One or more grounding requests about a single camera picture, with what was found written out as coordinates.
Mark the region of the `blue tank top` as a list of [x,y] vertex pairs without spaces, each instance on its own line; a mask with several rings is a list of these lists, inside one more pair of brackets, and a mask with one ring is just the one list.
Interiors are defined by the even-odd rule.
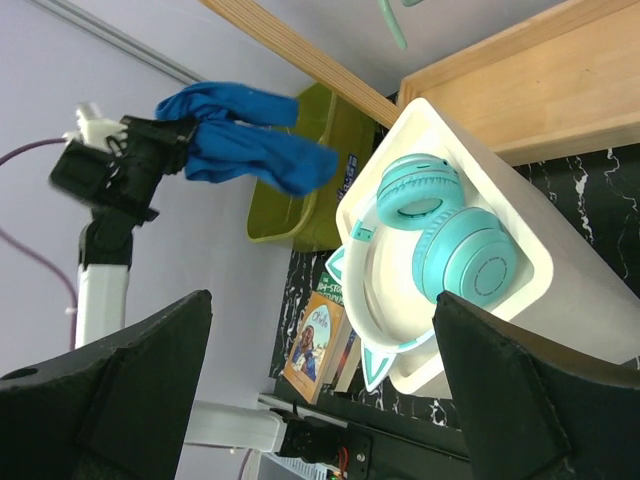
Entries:
[[200,82],[162,100],[161,121],[193,117],[185,176],[220,184],[252,175],[292,196],[303,197],[336,173],[339,155],[293,134],[297,99],[232,82]]

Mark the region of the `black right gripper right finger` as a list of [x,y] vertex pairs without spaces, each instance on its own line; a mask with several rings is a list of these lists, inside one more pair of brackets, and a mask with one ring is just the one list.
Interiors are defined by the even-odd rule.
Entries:
[[450,292],[433,325],[474,478],[638,478],[638,371]]

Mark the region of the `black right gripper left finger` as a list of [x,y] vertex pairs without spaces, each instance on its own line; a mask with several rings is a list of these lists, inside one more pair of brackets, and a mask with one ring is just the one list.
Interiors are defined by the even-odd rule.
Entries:
[[198,290],[2,376],[2,478],[174,478],[211,323],[211,294]]

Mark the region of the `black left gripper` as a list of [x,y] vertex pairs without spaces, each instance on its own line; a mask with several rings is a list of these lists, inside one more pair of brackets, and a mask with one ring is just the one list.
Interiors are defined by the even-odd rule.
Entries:
[[151,222],[151,201],[163,177],[181,171],[198,122],[193,117],[158,121],[122,118],[124,128],[104,138],[103,146],[73,140],[50,174],[50,183],[91,208],[117,211],[135,222]]

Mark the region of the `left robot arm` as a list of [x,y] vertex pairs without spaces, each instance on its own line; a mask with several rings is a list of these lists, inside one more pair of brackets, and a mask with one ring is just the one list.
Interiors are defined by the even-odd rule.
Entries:
[[[77,131],[66,135],[51,182],[92,209],[79,240],[75,347],[123,329],[133,231],[157,217],[150,206],[155,191],[164,176],[184,168],[197,128],[193,117],[156,121],[125,116],[115,122],[80,114]],[[161,423],[176,434],[178,444],[334,463],[343,478],[368,477],[368,436],[316,417],[303,418],[295,408],[251,410],[197,402],[185,362],[173,364],[180,370],[178,378],[167,393],[152,398],[162,404]]]

